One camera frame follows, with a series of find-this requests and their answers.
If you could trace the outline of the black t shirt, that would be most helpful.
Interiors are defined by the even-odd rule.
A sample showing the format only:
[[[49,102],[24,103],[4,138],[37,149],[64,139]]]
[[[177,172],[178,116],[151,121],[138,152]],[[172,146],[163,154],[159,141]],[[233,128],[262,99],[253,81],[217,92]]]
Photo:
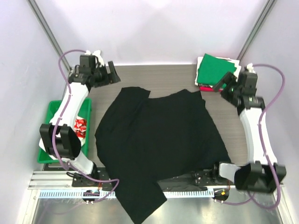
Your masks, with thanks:
[[[166,201],[159,180],[230,162],[200,91],[150,98],[149,90],[122,88],[95,139],[110,178],[120,181],[116,197],[135,224]]]

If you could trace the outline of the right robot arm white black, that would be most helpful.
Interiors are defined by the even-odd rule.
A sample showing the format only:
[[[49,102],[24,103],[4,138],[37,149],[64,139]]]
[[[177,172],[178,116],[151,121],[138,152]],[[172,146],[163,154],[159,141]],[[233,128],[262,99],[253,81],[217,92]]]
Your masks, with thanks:
[[[218,185],[229,180],[238,190],[269,194],[285,178],[286,168],[278,163],[271,147],[265,119],[270,105],[256,95],[258,76],[254,68],[248,64],[237,77],[227,72],[213,87],[237,109],[245,132],[248,161],[243,166],[219,162],[210,177]]]

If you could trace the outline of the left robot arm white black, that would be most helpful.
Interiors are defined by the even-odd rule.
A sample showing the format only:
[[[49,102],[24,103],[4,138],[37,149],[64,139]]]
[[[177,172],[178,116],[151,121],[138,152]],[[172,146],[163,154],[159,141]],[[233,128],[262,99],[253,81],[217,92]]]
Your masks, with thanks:
[[[39,147],[63,168],[72,168],[82,173],[89,186],[95,186],[100,175],[96,165],[82,151],[86,144],[75,132],[75,121],[79,110],[93,88],[120,82],[114,63],[104,62],[101,50],[80,50],[79,63],[70,75],[61,73],[66,83],[66,93],[53,118],[41,124]]]

